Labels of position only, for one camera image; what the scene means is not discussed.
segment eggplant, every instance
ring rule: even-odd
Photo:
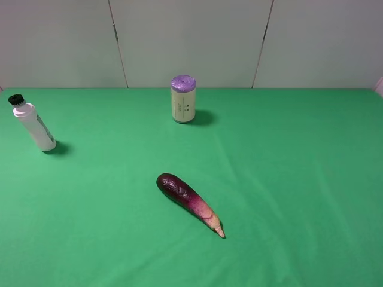
[[[164,195],[198,217],[219,236],[225,238],[220,219],[207,203],[180,178],[163,173],[157,178],[157,186]]]

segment white bottle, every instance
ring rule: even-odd
[[[51,135],[35,107],[31,103],[26,103],[21,94],[9,97],[8,101],[13,105],[13,114],[26,127],[38,147],[42,151],[50,151],[56,147],[56,140]]]

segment bottle label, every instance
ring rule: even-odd
[[[179,123],[187,123],[196,115],[196,89],[188,93],[177,93],[171,89],[172,114]]]
[[[42,127],[44,128],[45,132],[47,133],[49,139],[54,142],[54,137],[52,136],[52,134],[49,132],[48,128],[45,126],[44,122],[42,121],[42,119],[40,118],[39,115],[36,116],[36,120],[40,123],[40,125],[42,125]]]

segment container label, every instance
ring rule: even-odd
[[[40,125],[42,125],[42,127],[44,128],[45,132],[47,133],[49,139],[54,142],[54,137],[52,136],[52,134],[49,132],[48,128],[45,126],[44,122],[42,121],[42,119],[40,118],[39,115],[36,116],[36,120],[40,123]]]

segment purple lid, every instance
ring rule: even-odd
[[[188,93],[197,86],[196,79],[187,75],[180,75],[172,79],[171,87],[177,93]]]

